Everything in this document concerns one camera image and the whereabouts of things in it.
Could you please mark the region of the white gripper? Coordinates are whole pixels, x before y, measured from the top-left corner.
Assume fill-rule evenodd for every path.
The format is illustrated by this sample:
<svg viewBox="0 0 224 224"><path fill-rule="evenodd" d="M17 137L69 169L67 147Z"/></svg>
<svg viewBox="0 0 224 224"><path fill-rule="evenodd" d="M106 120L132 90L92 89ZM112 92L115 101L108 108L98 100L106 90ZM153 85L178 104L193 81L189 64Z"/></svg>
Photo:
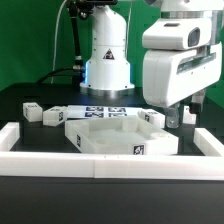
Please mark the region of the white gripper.
<svg viewBox="0 0 224 224"><path fill-rule="evenodd" d="M143 59L143 97L149 105L169 107L166 125L168 128L177 128L177 102L192 95L190 113L201 113L206 95L206 91L202 89L219 80L221 67L221 43L213 45L206 56L199 54L196 49L148 50Z"/></svg>

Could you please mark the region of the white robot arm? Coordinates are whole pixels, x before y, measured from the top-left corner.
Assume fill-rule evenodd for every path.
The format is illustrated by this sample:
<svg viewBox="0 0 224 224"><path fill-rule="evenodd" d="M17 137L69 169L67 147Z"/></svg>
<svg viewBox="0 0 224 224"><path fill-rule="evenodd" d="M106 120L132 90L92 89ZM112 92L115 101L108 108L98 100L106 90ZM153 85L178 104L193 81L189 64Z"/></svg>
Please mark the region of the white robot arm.
<svg viewBox="0 0 224 224"><path fill-rule="evenodd" d="M224 0L144 0L160 9L160 18L142 35L143 97L160 107L166 126L179 125L179 102L191 99L189 111L202 111L206 88L222 68L220 31ZM75 15L93 18L92 55L80 67L80 90L98 96L130 92L126 59L127 25L111 7L118 0L73 0Z"/></svg>

